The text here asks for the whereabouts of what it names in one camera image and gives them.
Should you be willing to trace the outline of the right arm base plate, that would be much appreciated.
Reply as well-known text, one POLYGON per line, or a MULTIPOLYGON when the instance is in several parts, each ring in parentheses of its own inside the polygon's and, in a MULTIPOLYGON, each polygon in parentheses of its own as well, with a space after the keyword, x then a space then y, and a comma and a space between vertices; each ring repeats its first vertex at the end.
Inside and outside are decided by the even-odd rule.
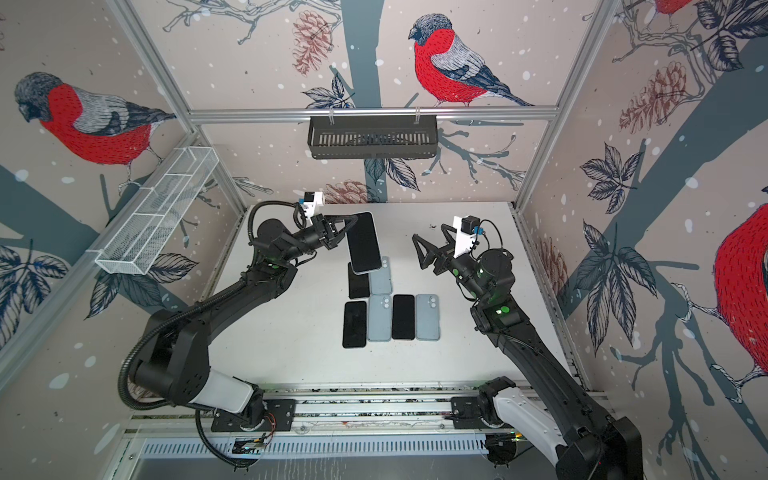
POLYGON ((451 411, 446 416, 457 430, 509 428, 497 415, 493 402, 487 397, 457 396, 450 399, 451 411))

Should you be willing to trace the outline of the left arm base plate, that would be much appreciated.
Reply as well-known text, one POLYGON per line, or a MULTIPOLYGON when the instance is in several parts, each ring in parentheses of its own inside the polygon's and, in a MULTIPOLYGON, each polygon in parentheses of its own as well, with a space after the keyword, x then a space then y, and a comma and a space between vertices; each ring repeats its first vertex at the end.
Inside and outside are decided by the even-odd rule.
POLYGON ((238 414, 216 410, 211 430, 216 433, 288 432, 296 405, 294 399, 261 399, 238 414))

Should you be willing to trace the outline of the black phone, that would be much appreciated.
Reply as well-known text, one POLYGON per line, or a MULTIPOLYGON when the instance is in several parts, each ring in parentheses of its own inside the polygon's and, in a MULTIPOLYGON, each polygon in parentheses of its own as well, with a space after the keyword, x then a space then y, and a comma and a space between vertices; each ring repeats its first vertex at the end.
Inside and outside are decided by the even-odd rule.
POLYGON ((365 299, 368 298, 370 293, 370 278, 369 274, 358 274, 354 271, 352 264, 347 264, 347 278, 348 278, 348 298, 365 299))
POLYGON ((345 221, 346 239, 352 270, 365 274, 382 267, 382 257, 371 212, 354 215, 345 221))
POLYGON ((393 340, 415 339, 415 297, 408 294, 397 294, 392 297, 392 329, 393 340))

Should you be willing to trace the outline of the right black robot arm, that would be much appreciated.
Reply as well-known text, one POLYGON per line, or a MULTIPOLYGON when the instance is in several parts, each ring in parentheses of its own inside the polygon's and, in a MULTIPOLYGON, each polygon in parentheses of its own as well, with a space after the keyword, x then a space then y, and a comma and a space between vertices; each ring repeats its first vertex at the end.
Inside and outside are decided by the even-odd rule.
POLYGON ((642 438, 627 417, 615 418, 560 364, 514 299, 513 256, 505 248, 479 257, 459 250, 462 231, 442 225, 445 245, 412 237, 419 266, 450 273, 474 300, 475 328, 520 370, 541 400, 531 403, 506 377, 480 389, 485 422, 508 424, 554 466, 560 479, 641 479, 642 438))

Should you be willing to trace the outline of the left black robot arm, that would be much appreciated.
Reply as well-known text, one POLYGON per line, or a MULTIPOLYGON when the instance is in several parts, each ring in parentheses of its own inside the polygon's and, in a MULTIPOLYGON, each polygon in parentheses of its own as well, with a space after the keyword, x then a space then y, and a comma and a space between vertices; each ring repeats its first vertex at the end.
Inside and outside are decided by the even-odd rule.
POLYGON ((358 222, 354 215, 317 214, 296 232, 276 218, 250 225, 252 261, 234 284, 180 313, 158 312, 150 318, 120 368, 121 401, 133 410, 183 406, 224 411, 250 427, 260 425, 266 415, 262 390, 214 370, 209 346, 247 313, 285 293, 300 257, 336 248, 358 222))

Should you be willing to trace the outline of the light-blue case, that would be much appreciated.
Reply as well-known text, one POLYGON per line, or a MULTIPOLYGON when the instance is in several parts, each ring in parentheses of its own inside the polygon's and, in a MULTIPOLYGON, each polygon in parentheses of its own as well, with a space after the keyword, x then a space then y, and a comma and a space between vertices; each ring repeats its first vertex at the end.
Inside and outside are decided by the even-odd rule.
POLYGON ((387 342, 392 338, 392 301, 390 295, 371 295, 367 310, 367 340, 387 342))
POLYGON ((440 339, 440 303, 437 295, 419 294, 415 297, 415 336, 421 341, 440 339))
POLYGON ((381 258, 379 269, 368 273, 370 295, 391 295, 393 293, 391 263, 388 257, 381 258))

